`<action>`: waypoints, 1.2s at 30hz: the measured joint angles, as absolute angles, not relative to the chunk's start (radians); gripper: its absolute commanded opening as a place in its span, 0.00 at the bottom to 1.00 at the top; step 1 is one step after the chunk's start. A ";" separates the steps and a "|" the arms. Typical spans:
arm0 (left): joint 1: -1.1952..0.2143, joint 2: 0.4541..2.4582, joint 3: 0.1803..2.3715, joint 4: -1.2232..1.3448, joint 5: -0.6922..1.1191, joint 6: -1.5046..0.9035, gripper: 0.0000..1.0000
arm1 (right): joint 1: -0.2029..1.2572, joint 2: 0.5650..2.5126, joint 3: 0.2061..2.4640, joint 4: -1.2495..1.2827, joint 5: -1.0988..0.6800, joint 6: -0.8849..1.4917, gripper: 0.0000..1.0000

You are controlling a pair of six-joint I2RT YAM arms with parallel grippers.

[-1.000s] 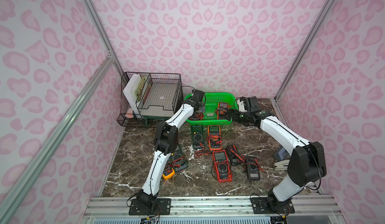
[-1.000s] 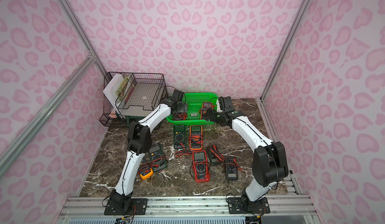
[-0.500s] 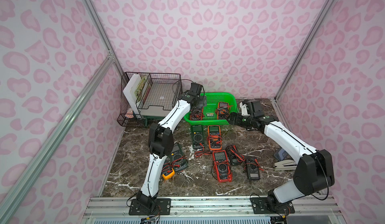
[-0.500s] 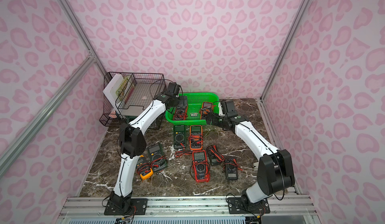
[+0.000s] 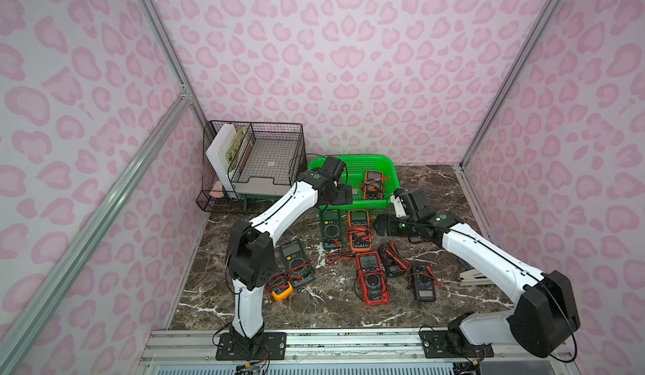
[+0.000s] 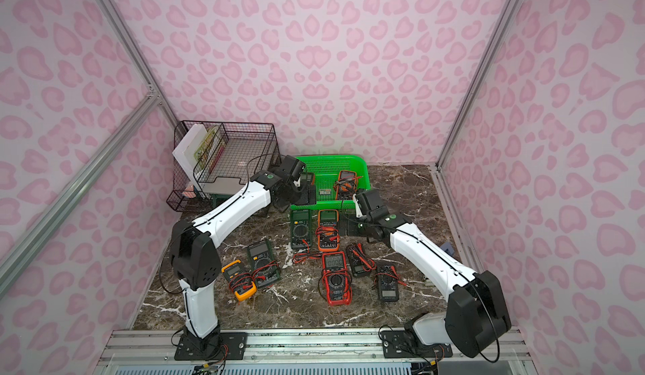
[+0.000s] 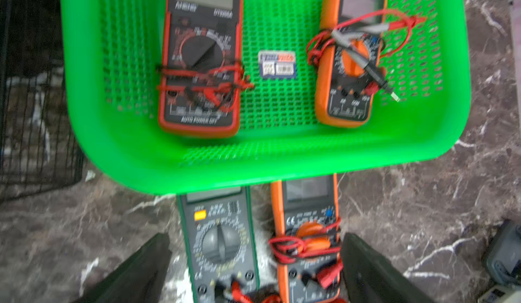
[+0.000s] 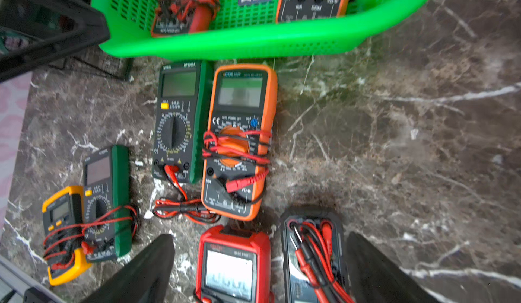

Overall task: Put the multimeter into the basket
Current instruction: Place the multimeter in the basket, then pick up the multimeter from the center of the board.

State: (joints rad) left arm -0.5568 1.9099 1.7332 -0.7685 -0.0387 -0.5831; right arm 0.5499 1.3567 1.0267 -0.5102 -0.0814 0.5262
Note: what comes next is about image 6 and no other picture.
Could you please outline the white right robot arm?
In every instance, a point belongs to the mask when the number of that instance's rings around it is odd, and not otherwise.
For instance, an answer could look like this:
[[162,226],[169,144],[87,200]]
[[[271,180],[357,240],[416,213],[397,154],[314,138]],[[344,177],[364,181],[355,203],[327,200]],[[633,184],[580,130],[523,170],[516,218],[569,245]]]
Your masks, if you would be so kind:
[[412,321],[423,345],[451,344],[467,358],[482,356],[512,328],[500,280],[478,273],[448,255],[403,214],[391,212],[378,190],[353,196],[356,222],[367,237],[386,244],[410,261],[441,293],[443,317],[425,314]]

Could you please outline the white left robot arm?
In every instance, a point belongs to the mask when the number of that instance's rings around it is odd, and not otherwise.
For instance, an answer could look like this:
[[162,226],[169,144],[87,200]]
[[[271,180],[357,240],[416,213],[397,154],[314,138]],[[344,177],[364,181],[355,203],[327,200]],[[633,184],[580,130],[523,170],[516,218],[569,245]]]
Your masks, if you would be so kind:
[[280,166],[250,176],[246,185],[222,205],[173,226],[170,263],[184,299],[189,336],[204,341],[216,334],[213,283],[223,268],[220,245],[259,210],[269,205],[285,210],[296,204],[307,192],[301,181],[305,168],[299,158],[286,156]]

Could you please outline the orange multimeter with leads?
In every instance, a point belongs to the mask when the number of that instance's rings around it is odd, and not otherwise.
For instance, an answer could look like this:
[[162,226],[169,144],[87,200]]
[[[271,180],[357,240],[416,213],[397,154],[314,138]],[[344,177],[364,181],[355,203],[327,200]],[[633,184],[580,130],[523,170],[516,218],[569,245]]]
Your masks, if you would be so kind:
[[339,250],[339,212],[337,210],[320,210],[318,212],[315,235],[320,252],[337,252]]

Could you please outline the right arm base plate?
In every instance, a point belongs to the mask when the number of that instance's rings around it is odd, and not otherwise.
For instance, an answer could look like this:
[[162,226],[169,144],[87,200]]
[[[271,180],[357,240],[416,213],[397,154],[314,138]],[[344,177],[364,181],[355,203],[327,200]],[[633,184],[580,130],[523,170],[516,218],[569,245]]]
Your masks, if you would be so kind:
[[424,345],[411,332],[393,330],[389,326],[378,331],[384,358],[426,358],[443,360],[453,356],[450,344],[435,343]]

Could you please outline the red multimeter small screen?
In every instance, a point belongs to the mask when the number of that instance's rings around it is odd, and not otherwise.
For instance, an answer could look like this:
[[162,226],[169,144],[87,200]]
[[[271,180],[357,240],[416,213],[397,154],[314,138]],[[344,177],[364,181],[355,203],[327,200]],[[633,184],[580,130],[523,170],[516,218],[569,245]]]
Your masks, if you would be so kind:
[[352,276],[341,251],[322,255],[321,294],[330,306],[348,306],[353,298]]

